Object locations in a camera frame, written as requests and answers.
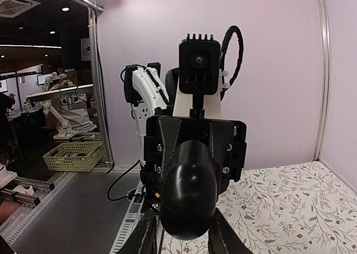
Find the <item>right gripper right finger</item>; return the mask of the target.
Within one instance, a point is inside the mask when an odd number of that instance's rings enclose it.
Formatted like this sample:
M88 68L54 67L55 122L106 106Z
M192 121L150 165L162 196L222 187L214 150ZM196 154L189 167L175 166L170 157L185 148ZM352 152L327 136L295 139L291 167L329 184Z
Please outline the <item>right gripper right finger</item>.
M209 228L208 252L217 254L252 254L234 232L228 221L216 208Z

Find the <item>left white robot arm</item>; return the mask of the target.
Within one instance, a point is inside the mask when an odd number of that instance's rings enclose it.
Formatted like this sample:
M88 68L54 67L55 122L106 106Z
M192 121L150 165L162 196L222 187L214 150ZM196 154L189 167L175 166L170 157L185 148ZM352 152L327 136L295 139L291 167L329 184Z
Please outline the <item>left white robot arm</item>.
M159 116L173 114L175 86L178 80L178 69L175 68L167 73L166 79L170 82L164 86L160 72L160 63L149 63L146 66L128 65L120 74L124 83L125 99L131 105L132 117L136 122L141 146L141 182L146 186L158 185L157 168L161 167L162 145L159 144L155 121ZM246 124L234 120L230 122L234 125L234 136L222 164L221 193L227 189L229 181L240 180L247 148Z

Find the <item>black earbud charging case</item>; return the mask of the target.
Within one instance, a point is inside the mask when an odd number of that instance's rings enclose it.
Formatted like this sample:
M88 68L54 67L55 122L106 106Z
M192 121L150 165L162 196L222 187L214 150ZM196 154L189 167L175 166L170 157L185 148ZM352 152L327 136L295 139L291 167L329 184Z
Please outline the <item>black earbud charging case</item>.
M181 143L162 184L160 219L165 231L183 241L205 234L214 219L217 191L207 145L193 140Z

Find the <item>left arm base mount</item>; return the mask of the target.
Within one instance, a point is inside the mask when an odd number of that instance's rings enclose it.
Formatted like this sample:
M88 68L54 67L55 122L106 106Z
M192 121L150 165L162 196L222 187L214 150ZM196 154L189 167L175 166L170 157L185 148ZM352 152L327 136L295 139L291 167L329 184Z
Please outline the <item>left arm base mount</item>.
M146 187L141 180L135 189L128 192L127 199L134 205L140 206L140 212L144 213L149 209L156 212L161 210L160 194L151 189L151 186Z

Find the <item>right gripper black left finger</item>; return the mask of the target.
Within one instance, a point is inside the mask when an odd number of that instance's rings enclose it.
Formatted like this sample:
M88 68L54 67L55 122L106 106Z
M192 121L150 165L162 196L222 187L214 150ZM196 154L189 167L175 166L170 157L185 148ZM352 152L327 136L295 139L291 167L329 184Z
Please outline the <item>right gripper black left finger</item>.
M153 209L147 210L137 223L118 254L161 253L162 236L158 235L158 217Z

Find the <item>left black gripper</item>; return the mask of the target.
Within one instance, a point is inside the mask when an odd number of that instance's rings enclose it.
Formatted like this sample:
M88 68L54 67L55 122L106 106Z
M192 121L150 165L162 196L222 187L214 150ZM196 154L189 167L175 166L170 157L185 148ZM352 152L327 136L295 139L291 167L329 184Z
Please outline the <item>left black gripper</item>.
M217 194L226 191L229 182L240 180L245 164L247 126L242 121L150 117L146 124L141 182L158 191L172 165L175 150L186 141L198 141L208 147L214 160Z

